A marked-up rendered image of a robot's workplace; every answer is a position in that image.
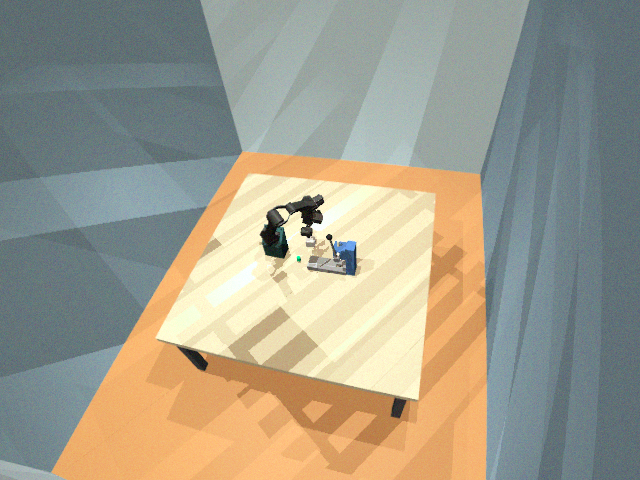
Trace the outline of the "blue arbor press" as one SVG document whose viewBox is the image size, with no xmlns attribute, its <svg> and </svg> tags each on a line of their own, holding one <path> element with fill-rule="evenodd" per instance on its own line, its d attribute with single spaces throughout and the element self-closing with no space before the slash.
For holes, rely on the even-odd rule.
<svg viewBox="0 0 640 480">
<path fill-rule="evenodd" d="M 355 276 L 357 268 L 356 242 L 337 240 L 333 246 L 332 238 L 331 234 L 326 235 L 326 239 L 330 241 L 334 259 L 310 256 L 307 270 Z"/>
</svg>

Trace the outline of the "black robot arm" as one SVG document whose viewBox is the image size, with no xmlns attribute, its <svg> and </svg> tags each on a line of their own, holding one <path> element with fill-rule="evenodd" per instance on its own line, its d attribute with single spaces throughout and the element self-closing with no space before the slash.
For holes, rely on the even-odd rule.
<svg viewBox="0 0 640 480">
<path fill-rule="evenodd" d="M 267 227 L 263 228 L 260 232 L 260 237 L 263 239 L 265 244 L 270 247 L 274 243 L 278 243 L 280 232 L 276 231 L 277 228 L 281 227 L 285 223 L 288 222 L 289 217 L 295 212 L 301 212 L 303 216 L 309 216 L 312 214 L 313 210 L 316 210 L 324 204 L 324 197 L 320 194 L 314 196 L 313 198 L 310 195 L 303 196 L 301 201 L 297 202 L 289 202 L 285 205 L 277 205 L 274 208 L 270 209 L 266 214 L 266 219 L 268 221 Z M 277 209 L 286 209 L 289 213 L 287 220 L 284 220 Z M 321 224 L 323 221 L 323 215 L 321 211 L 318 209 L 313 213 L 311 218 L 311 225 L 313 223 Z"/>
</svg>

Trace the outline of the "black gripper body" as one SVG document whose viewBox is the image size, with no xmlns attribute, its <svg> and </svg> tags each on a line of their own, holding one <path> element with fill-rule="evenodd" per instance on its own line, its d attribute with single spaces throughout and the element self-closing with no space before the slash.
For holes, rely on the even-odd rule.
<svg viewBox="0 0 640 480">
<path fill-rule="evenodd" d="M 303 216 L 301 214 L 301 218 L 303 219 L 302 223 L 306 224 L 306 227 L 302 227 L 301 228 L 301 231 L 300 231 L 301 236 L 312 236 L 313 228 L 311 228 L 311 218 L 312 218 L 314 212 L 316 212 L 316 210 L 313 210 L 312 214 L 309 215 L 309 216 Z"/>
</svg>

